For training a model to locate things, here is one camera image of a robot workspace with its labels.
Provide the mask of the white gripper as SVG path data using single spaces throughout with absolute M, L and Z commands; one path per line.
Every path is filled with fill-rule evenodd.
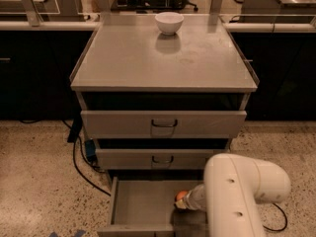
M 183 199 L 175 201 L 175 207 L 177 209 L 189 209 L 189 210 L 197 209 L 196 203 L 192 197 L 191 192 L 189 191 L 185 192 Z

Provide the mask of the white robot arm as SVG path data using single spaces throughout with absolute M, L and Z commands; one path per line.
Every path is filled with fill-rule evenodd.
M 257 205 L 279 203 L 290 190 L 279 165 L 222 153 L 207 161 L 201 185 L 176 194 L 175 207 L 204 211 L 210 237 L 266 237 Z

